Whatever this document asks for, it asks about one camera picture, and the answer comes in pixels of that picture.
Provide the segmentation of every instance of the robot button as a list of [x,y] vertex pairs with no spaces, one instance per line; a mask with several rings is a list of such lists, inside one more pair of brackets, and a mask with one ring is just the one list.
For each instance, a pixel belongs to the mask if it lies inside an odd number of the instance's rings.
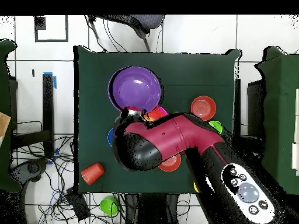
[[240,178],[240,180],[242,180],[242,181],[247,180],[247,177],[246,177],[246,175],[244,175],[244,174],[240,174],[239,178]]
[[252,214],[252,215],[256,215],[257,213],[259,213],[259,209],[258,209],[256,206],[251,205],[251,206],[249,207],[249,212],[250,212],[250,214]]
[[233,186],[236,186],[238,184],[238,180],[236,180],[235,178],[231,180],[231,184]]
[[237,171],[235,169],[231,169],[231,175],[236,175],[237,174]]
[[268,209],[268,204],[264,200],[259,201],[259,206],[261,209]]

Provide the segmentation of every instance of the cardboard box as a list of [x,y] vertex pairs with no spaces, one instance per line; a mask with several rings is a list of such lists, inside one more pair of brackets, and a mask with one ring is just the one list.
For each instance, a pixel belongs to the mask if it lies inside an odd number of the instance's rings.
[[10,116],[5,115],[4,113],[0,113],[0,147],[10,120]]

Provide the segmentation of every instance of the green cup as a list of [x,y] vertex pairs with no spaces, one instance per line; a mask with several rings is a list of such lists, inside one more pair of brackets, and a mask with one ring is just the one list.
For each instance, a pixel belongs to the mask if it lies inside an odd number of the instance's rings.
[[212,121],[209,122],[209,124],[210,124],[210,126],[215,128],[219,132],[219,134],[222,133],[223,127],[222,127],[222,125],[219,121],[212,120]]
[[100,209],[107,215],[115,215],[117,213],[119,203],[114,197],[107,197],[101,200]]

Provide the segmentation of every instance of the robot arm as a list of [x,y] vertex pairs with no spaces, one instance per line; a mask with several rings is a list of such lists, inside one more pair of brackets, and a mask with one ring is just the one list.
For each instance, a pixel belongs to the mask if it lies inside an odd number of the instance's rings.
[[[170,114],[151,125],[136,118],[117,128],[114,155],[130,170],[153,169],[187,151],[187,158],[193,166],[201,166],[233,223],[287,223],[286,209],[275,194],[281,190],[279,185],[264,183],[265,173],[254,173],[214,128],[195,115]],[[197,158],[189,155],[192,149],[199,154]],[[201,174],[195,171],[199,180]]]

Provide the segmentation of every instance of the red plate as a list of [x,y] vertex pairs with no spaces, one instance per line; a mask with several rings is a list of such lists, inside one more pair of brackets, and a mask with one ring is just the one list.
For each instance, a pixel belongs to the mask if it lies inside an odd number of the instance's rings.
[[208,96],[199,96],[193,100],[191,112],[202,120],[207,121],[214,117],[216,104],[213,99]]
[[180,166],[181,160],[180,154],[177,154],[162,162],[158,167],[165,172],[172,172]]

